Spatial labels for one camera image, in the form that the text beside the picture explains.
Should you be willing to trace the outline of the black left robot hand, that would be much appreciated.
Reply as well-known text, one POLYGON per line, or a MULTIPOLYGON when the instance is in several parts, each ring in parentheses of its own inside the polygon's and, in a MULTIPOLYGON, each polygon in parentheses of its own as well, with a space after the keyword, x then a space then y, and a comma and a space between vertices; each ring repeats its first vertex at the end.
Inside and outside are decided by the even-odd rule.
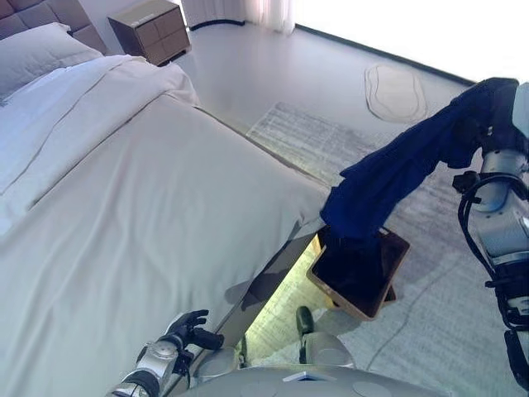
POLYGON ((208 314, 207 309, 184 313, 168 326, 165 334, 178 336, 183 347, 194 345, 211 351, 219 350, 224 336, 201 328, 207 322, 208 314))

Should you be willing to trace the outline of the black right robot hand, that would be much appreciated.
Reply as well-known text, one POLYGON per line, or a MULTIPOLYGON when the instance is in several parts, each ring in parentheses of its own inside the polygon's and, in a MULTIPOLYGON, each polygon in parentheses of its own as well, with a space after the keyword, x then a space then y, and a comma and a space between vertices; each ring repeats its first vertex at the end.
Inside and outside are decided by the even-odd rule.
POLYGON ((528 156, 528 138, 512 119, 519 86, 516 79, 491 78, 465 91, 470 104, 468 118, 476 127, 483 155, 512 150, 528 156))

